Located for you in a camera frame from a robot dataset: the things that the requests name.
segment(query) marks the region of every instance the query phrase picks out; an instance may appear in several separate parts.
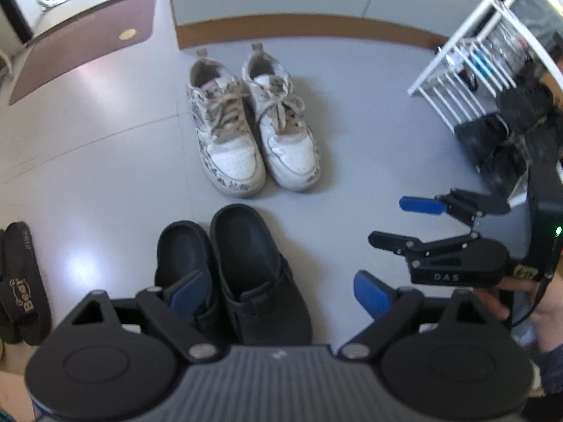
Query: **doormat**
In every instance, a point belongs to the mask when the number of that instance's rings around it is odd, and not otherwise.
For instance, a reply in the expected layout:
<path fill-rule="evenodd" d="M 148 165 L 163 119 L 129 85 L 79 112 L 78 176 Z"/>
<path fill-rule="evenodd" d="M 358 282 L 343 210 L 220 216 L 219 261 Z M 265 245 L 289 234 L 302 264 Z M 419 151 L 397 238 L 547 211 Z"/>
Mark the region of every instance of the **doormat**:
<path fill-rule="evenodd" d="M 156 0 L 123 0 L 71 22 L 33 47 L 10 105 L 53 79 L 153 34 Z"/>

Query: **gray ridged panel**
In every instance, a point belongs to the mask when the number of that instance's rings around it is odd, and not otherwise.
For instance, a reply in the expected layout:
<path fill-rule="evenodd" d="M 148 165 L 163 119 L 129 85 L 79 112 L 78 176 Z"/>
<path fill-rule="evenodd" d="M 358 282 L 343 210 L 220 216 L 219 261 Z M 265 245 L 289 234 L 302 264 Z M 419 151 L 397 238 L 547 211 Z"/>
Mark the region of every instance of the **gray ridged panel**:
<path fill-rule="evenodd" d="M 133 420 L 437 421 L 404 407 L 392 398 L 369 366 L 336 360 L 324 346 L 235 346 L 220 362 L 190 367 L 178 388 L 164 403 Z M 508 416 L 496 421 L 517 422 L 521 419 Z"/>

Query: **white sneaker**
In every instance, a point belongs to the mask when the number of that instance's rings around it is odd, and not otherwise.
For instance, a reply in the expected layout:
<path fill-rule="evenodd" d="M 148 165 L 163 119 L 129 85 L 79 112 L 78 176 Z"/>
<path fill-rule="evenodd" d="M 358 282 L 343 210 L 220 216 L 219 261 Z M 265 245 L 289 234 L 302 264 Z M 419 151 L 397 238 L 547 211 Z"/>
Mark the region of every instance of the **white sneaker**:
<path fill-rule="evenodd" d="M 188 98 L 207 177 L 222 193 L 247 197 L 266 182 L 264 162 L 248 126 L 243 81 L 198 50 L 188 83 Z"/>
<path fill-rule="evenodd" d="M 266 164 L 282 187 L 304 191 L 320 177 L 319 149 L 303 120 L 305 103 L 293 93 L 289 73 L 264 52 L 262 43 L 252 49 L 243 79 L 250 87 Z"/>

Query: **gold sticker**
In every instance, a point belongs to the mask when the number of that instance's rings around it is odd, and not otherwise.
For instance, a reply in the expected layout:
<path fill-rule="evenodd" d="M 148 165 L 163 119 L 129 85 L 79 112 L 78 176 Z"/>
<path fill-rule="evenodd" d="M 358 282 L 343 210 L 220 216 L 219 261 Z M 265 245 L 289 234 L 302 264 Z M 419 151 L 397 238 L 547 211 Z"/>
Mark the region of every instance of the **gold sticker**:
<path fill-rule="evenodd" d="M 524 279 L 526 281 L 531 281 L 539 273 L 539 270 L 533 267 L 527 267 L 526 265 L 516 265 L 512 275 L 517 279 Z"/>
<path fill-rule="evenodd" d="M 123 33 L 121 33 L 121 35 L 119 35 L 119 39 L 121 39 L 121 41 L 127 41 L 133 38 L 133 36 L 135 36 L 136 34 L 137 30 L 130 28 L 129 30 L 125 30 Z"/>

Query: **gray floor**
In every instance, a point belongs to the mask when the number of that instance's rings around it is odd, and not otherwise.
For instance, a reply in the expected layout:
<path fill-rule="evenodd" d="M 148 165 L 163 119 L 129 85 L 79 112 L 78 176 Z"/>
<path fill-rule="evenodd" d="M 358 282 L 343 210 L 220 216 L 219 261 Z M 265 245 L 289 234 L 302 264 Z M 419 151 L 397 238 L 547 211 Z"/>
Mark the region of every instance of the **gray floor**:
<path fill-rule="evenodd" d="M 295 78 L 324 173 L 309 193 L 269 180 L 245 203 L 264 216 L 288 258 L 316 341 L 338 346 L 369 323 L 354 300 L 356 271 L 393 286 L 409 282 L 401 258 L 369 246 L 372 230 L 423 240 L 467 231 L 449 217 L 402 212 L 399 198 L 481 184 L 434 111 L 406 94 L 432 52 L 345 39 L 272 39 L 264 47 Z M 249 42 L 208 47 L 239 74 L 250 50 Z M 56 322 L 94 288 L 124 297 L 150 285 L 162 229 L 180 219 L 207 228 L 233 202 L 209 183 L 198 158 L 185 96 L 195 58 L 177 50 L 168 0 L 157 0 L 147 42 L 12 107 L 13 84 L 0 90 L 0 224 L 29 223 Z"/>

